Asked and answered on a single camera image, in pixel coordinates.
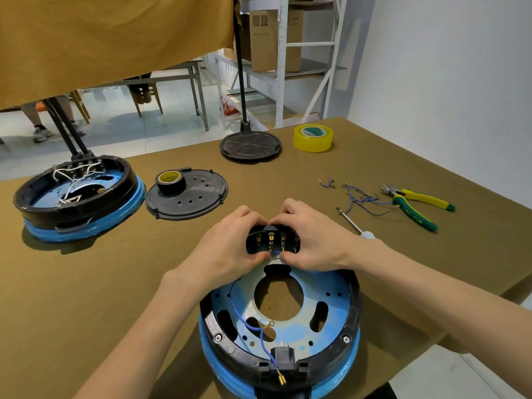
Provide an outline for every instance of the roll of tape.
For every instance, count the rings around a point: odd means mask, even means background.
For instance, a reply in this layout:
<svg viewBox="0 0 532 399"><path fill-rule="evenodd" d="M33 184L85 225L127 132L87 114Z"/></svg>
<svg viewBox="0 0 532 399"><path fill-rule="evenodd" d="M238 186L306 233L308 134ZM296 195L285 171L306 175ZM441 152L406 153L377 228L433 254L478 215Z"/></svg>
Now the roll of tape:
<svg viewBox="0 0 532 399"><path fill-rule="evenodd" d="M155 177L155 182L158 188L165 195L174 195L182 192L187 183L185 182L185 176L181 171L177 169L169 169L161 172Z"/></svg>
<svg viewBox="0 0 532 399"><path fill-rule="evenodd" d="M294 146L309 153L321 153L331 148L333 131L322 124L305 123L294 129Z"/></svg>

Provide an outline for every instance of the person's left hand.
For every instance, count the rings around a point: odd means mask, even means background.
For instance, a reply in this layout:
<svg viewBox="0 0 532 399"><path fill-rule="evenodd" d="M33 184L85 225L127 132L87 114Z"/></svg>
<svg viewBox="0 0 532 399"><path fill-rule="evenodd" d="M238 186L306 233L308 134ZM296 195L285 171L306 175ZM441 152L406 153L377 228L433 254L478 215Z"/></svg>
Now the person's left hand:
<svg viewBox="0 0 532 399"><path fill-rule="evenodd" d="M209 229L175 271L201 288L203 295L234 282L270 258L270 252L249 255L246 251L247 235L256 224L265 226L268 222L262 215L240 206Z"/></svg>

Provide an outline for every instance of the brown tablecloth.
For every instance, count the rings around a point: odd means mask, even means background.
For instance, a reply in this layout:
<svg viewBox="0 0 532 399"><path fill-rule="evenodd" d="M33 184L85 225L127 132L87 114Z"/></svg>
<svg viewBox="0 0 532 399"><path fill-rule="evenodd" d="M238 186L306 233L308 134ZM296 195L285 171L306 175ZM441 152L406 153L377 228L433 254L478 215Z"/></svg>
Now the brown tablecloth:
<svg viewBox="0 0 532 399"><path fill-rule="evenodd" d="M233 0L2 0L0 109L185 62L233 40Z"/></svg>
<svg viewBox="0 0 532 399"><path fill-rule="evenodd" d="M347 120L323 123L335 131L334 147L325 153L294 148L289 127L273 131L283 142L283 152L267 163L229 162L220 155L217 141L131 158L147 187L164 169L190 166L221 174L229 183L229 195L221 207L189 221L156 220L142 207L90 241L35 241L23 230L12 204L22 180L1 182L0 397L71 397L141 314L163 273L177 266L210 226L241 204L271 218L283 200L292 197L351 231L335 209L349 202L339 187L343 181L368 193L384 182L408 187L456 205L456 212L449 213L413 203L438 224L437 234L398 209L376 218L354 208L351 218L414 260L492 293L502 294L532 273L531 210ZM318 178L328 177L336 180L336 189L318 184ZM385 287L362 275L359 280L364 294L360 349L332 398L365 396L445 335ZM154 397L232 397L203 358L197 319L198 309L177 335Z"/></svg>

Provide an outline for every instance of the wire cutters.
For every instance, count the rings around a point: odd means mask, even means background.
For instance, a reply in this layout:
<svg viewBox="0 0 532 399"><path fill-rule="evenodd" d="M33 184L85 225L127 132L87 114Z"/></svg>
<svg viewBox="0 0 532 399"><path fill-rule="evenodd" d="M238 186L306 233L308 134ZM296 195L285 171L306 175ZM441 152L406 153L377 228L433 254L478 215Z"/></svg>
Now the wire cutters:
<svg viewBox="0 0 532 399"><path fill-rule="evenodd" d="M429 231L432 231L432 232L436 231L438 229L438 226L434 222L426 218L424 215L419 213L415 208L413 208L407 199L429 203L433 206L436 206L438 208L442 208L444 210L451 211L451 212L454 212L455 210L454 205L448 203L447 201L443 201L441 199L438 199L438 198L435 198L429 195L422 195L410 189L400 190L400 189L394 188L393 186L389 186L389 185L384 185L384 187L381 189L383 193L393 197L392 203L398 206L399 208L401 208L408 217L416 221L416 223L421 225L423 228Z"/></svg>

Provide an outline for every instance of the work table surface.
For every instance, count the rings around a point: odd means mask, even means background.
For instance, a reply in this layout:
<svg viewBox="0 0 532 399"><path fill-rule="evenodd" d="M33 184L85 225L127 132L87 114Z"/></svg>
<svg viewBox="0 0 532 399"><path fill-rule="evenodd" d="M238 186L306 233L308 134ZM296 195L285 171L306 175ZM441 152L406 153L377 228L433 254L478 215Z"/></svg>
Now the work table surface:
<svg viewBox="0 0 532 399"><path fill-rule="evenodd" d="M217 141L129 158L148 188L165 169L192 167L222 175L229 194L213 212L188 221L156 220L142 206L123 224L87 241L51 245L34 240L12 203L23 180L1 182L0 397L74 395L142 313L162 275L242 204L272 218L291 197L353 231L336 211L336 206L349 207L340 187L344 181L371 194L383 183L406 187L449 201L456 212L412 202L438 225L437 233L393 206L382 217L359 207L349 216L391 248L498 295L532 273L531 210L345 119L322 123L335 132L333 147L324 153L296 149L293 127L287 127L272 132L283 151L266 163L225 160ZM318 179L329 177L336 189L319 185ZM353 368L331 398L364 397L445 336L421 311L364 275L358 277L361 344ZM153 397L233 397L203 357L198 314L196 308L177 335Z"/></svg>

